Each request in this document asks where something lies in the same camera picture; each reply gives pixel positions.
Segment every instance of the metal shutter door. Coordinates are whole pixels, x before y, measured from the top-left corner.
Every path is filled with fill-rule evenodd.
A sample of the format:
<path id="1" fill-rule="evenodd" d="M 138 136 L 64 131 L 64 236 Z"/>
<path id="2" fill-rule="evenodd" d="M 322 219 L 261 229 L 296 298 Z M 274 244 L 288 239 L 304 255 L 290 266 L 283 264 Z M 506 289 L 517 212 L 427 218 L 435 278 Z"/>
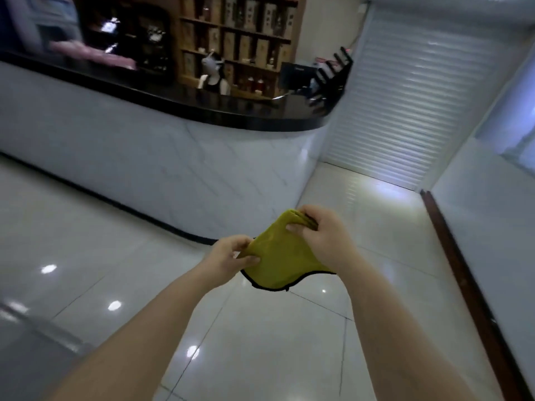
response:
<path id="1" fill-rule="evenodd" d="M 507 37 L 380 8 L 363 36 L 325 161 L 414 190 L 507 53 Z"/>

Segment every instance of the microfiber towel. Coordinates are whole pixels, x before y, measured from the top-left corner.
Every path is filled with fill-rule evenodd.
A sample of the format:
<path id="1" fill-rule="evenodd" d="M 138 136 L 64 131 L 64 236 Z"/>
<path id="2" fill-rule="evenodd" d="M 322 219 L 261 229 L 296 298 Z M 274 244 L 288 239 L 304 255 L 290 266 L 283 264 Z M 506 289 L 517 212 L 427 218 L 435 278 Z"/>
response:
<path id="1" fill-rule="evenodd" d="M 316 221 L 305 214 L 294 209 L 284 211 L 238 255 L 238 258 L 260 257 L 260 263 L 242 270 L 253 287 L 269 291 L 288 290 L 311 274 L 334 274 L 316 259 L 302 237 L 286 230 L 289 223 L 318 229 Z"/>

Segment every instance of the person's left hand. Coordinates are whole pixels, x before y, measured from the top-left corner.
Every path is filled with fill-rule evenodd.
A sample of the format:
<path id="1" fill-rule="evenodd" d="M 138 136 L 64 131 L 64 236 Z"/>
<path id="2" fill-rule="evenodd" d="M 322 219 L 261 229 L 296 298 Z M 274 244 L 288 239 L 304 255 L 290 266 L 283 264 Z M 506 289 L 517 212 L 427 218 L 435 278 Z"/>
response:
<path id="1" fill-rule="evenodd" d="M 228 283 L 240 270 L 260 262 L 256 256 L 235 258 L 235 252 L 244 250 L 251 242 L 252 238 L 247 235 L 234 235 L 214 243 L 210 253 L 195 266 L 210 290 Z"/>

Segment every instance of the brown baseboard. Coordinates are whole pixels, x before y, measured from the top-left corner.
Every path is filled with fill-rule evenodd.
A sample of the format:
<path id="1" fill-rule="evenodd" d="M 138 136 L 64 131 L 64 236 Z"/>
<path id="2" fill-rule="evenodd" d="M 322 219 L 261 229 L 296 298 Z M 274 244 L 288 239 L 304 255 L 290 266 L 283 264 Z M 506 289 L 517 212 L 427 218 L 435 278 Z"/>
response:
<path id="1" fill-rule="evenodd" d="M 533 401 L 509 346 L 430 191 L 420 193 L 485 347 L 505 401 Z"/>

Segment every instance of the black countertop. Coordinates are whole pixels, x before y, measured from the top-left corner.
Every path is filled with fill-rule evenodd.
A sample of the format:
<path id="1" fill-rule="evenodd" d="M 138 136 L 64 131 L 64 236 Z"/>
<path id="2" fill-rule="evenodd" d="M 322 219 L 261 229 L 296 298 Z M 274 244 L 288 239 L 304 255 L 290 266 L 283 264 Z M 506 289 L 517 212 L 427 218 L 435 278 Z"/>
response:
<path id="1" fill-rule="evenodd" d="M 158 84 L 140 72 L 63 57 L 0 51 L 0 60 L 187 120 L 255 131 L 306 131 L 325 125 L 333 107 L 303 96 L 247 100 L 183 84 Z"/>

